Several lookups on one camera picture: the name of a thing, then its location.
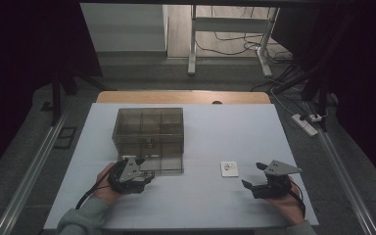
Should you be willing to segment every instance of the gray floor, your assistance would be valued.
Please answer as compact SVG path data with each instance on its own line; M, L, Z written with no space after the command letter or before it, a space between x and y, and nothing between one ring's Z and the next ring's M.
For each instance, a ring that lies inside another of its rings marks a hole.
M101 58L100 62L103 65L105 77L99 80L119 90L250 91L253 86L267 82L262 76L259 61L256 58L200 59L195 76L187 75L187 59ZM271 68L276 77L286 68L286 65L275 64ZM12 234L39 234L55 200L90 105L96 101L100 92L81 79L76 81L79 92L74 98L73 110L64 125L66 128L75 128L76 133L70 146L63 139L56 142L56 147L50 152ZM255 91L266 91L267 88L263 86ZM283 94L298 104L301 103L298 91L288 90ZM334 173L319 138L308 137L292 122L291 115L279 106L273 96L270 98L276 105L296 162L304 170L302 176L305 187L320 223L319 226L315 226L316 232L325 235L363 234L357 216ZM292 112L300 110L291 100L283 96L278 98ZM52 114L41 111L45 102L51 102L50 86L42 87L35 92L33 106L0 162L0 217L48 131ZM335 111L334 105L328 108L328 133L376 221L376 169L338 124L334 115ZM54 232L43 231L42 233L53 234ZM190 231L188 234L240 235L253 234L253 232ZM282 228L260 229L258 234L285 234L285 231Z

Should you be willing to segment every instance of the electrical outlet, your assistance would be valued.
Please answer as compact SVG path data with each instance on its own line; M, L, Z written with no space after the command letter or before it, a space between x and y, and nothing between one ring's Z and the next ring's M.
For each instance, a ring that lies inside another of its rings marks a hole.
M322 121L322 117L320 115L311 115L309 116L310 120L315 122L315 121Z
M301 120L301 116L299 114L293 115L292 120L294 120L295 123L300 126L309 136L317 134L317 130L315 130L315 128L313 128L305 119Z

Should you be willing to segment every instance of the wooden floor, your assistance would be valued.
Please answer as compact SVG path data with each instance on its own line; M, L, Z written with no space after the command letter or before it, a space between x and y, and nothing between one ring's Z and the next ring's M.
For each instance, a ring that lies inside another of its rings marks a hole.
M268 8L253 8L253 7L221 7L221 6L198 6L197 17L220 17L220 18L254 18L266 19ZM169 58L186 58L189 56L190 39L191 39L191 6L168 6L168 44L167 56ZM256 46L253 43L259 43L262 34L257 33L231 33L231 32L197 32L197 57L256 57ZM235 40L220 40L227 38L238 38ZM270 55L276 52L287 51L282 46L275 44L272 39L269 40L267 50ZM237 55L224 55L207 50L212 49L225 54L235 54L242 51L243 53ZM288 58L289 53L282 53L281 57Z

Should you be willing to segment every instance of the transparent plastic box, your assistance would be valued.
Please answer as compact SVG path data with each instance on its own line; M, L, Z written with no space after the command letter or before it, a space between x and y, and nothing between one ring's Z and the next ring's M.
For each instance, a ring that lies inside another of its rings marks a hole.
M142 171L183 172L182 108L119 109L113 141L120 159L145 159Z

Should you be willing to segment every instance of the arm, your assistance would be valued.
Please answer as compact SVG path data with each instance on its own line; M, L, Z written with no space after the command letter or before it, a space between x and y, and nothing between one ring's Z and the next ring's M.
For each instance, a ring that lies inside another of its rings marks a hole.
M295 184L292 184L292 191L296 195L299 195L298 188ZM309 222L305 220L298 201L296 201L296 199L291 195L288 194L280 198L266 200L276 207L288 220L289 224L291 225L287 228L287 233L289 235L316 235Z
M112 167L108 164L98 175L97 181ZM57 234L101 234L104 215L121 194L110 188L107 177L99 189L79 210L71 209L64 214L57 227Z

